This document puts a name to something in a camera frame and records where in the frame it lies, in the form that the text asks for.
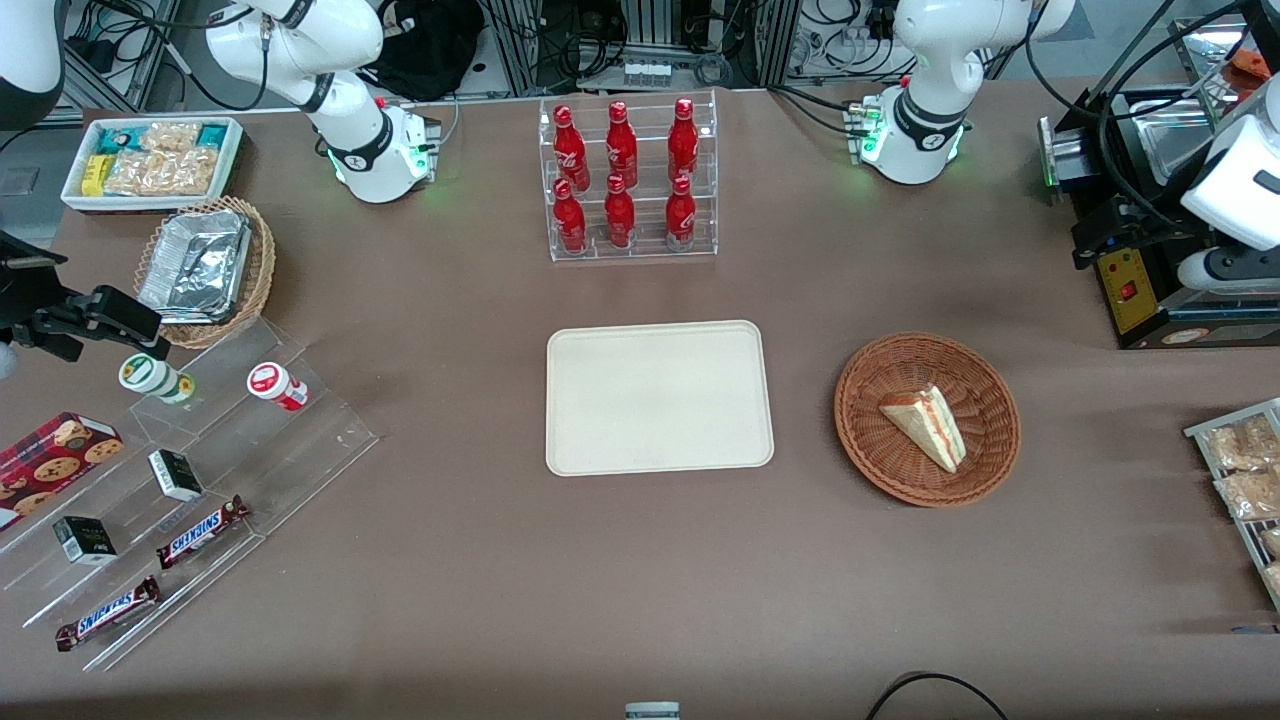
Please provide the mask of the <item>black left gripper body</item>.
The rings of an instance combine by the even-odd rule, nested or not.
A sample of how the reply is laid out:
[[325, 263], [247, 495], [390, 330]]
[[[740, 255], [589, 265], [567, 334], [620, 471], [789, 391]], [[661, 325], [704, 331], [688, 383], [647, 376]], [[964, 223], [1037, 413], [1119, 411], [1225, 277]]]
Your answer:
[[1105, 206], [1110, 210], [1114, 228], [1107, 231], [1105, 261], [1111, 256], [1128, 259], [1142, 249], [1156, 247], [1167, 252], [1170, 263], [1189, 258], [1206, 249], [1206, 225], [1180, 204], [1156, 204], [1167, 220], [1158, 219], [1123, 195], [1114, 195]]

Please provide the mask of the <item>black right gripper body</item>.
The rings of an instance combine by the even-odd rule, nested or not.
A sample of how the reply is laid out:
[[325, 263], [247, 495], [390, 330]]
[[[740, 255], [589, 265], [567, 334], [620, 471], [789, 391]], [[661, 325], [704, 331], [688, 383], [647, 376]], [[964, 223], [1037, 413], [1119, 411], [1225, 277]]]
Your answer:
[[67, 259], [37, 249], [4, 232], [1, 238], [1, 322], [3, 341], [15, 342], [15, 324], [29, 319], [81, 322], [79, 337], [99, 340], [84, 315], [83, 295], [65, 287], [56, 266]]

